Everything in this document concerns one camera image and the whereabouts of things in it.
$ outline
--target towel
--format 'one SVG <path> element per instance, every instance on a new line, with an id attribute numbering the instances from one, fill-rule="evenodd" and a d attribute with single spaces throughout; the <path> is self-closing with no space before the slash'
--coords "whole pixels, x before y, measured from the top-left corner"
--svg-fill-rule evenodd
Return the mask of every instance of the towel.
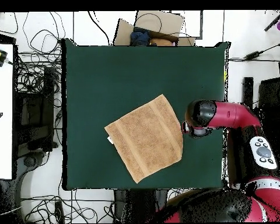
<path id="1" fill-rule="evenodd" d="M 105 130 L 137 184 L 181 160 L 180 123 L 162 94 L 109 124 Z"/>

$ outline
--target cardboard box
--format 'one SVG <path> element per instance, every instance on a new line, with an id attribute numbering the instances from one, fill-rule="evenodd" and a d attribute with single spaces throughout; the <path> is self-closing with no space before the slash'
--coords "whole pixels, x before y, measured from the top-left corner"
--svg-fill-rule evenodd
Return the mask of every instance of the cardboard box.
<path id="1" fill-rule="evenodd" d="M 178 46 L 193 46 L 195 37 L 179 37 L 183 23 L 184 18 L 180 15 L 156 10 L 139 10 L 134 25 L 122 19 L 118 20 L 113 43 L 115 46 L 130 45 L 130 35 L 134 31 L 134 27 L 140 27 L 149 30 L 152 39 L 164 38 L 176 42 Z"/>

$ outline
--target towel tag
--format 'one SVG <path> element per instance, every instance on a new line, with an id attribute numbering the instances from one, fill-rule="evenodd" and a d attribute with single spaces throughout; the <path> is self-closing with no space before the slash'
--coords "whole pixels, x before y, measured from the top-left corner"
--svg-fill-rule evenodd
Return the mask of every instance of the towel tag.
<path id="1" fill-rule="evenodd" d="M 111 144 L 114 144 L 113 141 L 112 141 L 112 139 L 111 139 L 109 136 L 108 136 L 107 139 L 109 140 L 109 142 L 111 142 Z"/>

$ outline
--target robot control button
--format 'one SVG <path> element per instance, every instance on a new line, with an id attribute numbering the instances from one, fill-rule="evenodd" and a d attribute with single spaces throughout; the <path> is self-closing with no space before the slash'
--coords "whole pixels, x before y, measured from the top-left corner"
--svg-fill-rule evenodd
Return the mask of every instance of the robot control button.
<path id="1" fill-rule="evenodd" d="M 265 157 L 265 158 L 270 158 L 272 156 L 272 152 L 265 147 L 259 147 L 256 150 L 256 154 L 258 154 L 259 156 Z"/>

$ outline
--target blue cloth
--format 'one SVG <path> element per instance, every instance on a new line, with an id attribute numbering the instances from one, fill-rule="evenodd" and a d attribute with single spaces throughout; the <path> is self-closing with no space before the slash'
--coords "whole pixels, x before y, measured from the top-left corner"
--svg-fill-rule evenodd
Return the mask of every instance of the blue cloth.
<path id="1" fill-rule="evenodd" d="M 148 46 L 149 40 L 148 32 L 141 33 L 139 31 L 131 33 L 131 46 Z"/>

